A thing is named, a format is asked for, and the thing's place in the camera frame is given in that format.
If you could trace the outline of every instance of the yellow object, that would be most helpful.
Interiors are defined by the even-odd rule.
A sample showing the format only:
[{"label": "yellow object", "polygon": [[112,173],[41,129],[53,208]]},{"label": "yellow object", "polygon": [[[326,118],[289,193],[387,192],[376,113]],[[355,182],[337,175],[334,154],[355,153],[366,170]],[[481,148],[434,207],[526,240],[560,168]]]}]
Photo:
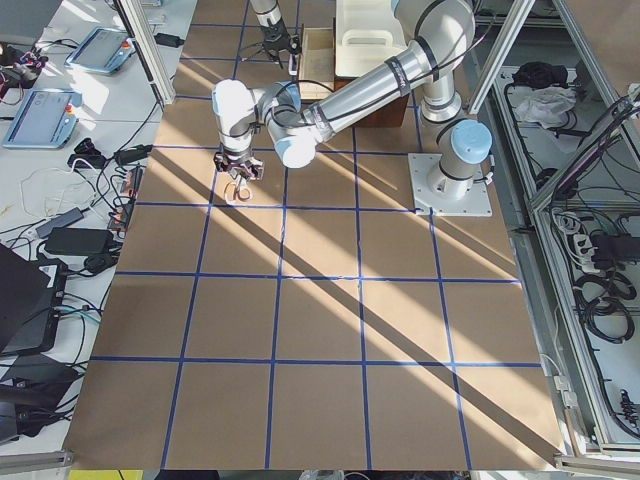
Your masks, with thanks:
[{"label": "yellow object", "polygon": [[[142,480],[142,470],[120,470],[125,480]],[[71,470],[69,480],[122,480],[118,470]]]}]

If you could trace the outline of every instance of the metal post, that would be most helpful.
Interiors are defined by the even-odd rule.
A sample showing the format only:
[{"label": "metal post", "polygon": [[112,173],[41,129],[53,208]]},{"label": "metal post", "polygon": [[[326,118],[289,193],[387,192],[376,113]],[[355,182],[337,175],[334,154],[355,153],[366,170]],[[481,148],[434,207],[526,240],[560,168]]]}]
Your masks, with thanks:
[{"label": "metal post", "polygon": [[160,56],[140,0],[118,0],[116,6],[120,7],[118,13],[124,17],[122,21],[127,30],[131,30],[129,34],[133,35],[135,47],[154,94],[165,105],[173,103],[176,91]]},{"label": "metal post", "polygon": [[480,107],[485,98],[487,98],[487,94],[493,86],[493,82],[502,68],[502,64],[507,58],[507,54],[511,50],[513,43],[516,41],[516,37],[518,33],[520,33],[520,29],[522,25],[524,25],[534,3],[535,0],[514,0],[513,6],[504,21],[504,25],[502,25],[500,29],[498,38],[491,49],[491,53],[489,53],[487,63],[482,69],[478,85],[469,100],[469,115],[476,115],[480,111]]}]

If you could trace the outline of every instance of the white metal plate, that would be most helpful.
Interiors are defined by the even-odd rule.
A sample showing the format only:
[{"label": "white metal plate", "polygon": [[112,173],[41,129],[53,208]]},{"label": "white metal plate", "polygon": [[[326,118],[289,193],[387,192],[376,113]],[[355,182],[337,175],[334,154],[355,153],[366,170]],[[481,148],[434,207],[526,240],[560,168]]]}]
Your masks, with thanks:
[{"label": "white metal plate", "polygon": [[[411,174],[411,188],[416,214],[429,215],[433,209],[434,215],[449,217],[490,217],[492,214],[487,186],[476,183],[460,200],[444,200],[427,186],[427,174],[440,161],[441,154],[410,153],[409,172]],[[483,176],[478,167],[476,177]]]}]

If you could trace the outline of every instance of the plastic bag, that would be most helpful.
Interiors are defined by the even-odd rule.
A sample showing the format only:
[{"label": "plastic bag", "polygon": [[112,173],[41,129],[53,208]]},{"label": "plastic bag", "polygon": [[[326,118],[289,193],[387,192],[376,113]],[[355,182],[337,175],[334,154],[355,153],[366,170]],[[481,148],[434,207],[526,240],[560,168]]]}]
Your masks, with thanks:
[{"label": "plastic bag", "polygon": [[534,90],[516,107],[514,113],[521,122],[536,122],[543,128],[562,127],[566,112],[576,104],[576,92],[569,88],[548,87]]}]

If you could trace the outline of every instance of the floor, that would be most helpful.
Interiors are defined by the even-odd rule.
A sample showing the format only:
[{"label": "floor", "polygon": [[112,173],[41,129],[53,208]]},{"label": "floor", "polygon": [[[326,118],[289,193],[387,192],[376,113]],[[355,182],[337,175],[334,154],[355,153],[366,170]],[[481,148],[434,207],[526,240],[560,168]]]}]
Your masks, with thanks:
[{"label": "floor", "polygon": [[[335,3],[281,0],[288,25]],[[211,86],[288,80],[238,62],[248,2],[200,0],[65,447],[81,469],[540,470],[560,434],[499,204],[413,214],[397,129],[348,129],[229,205]]]}]

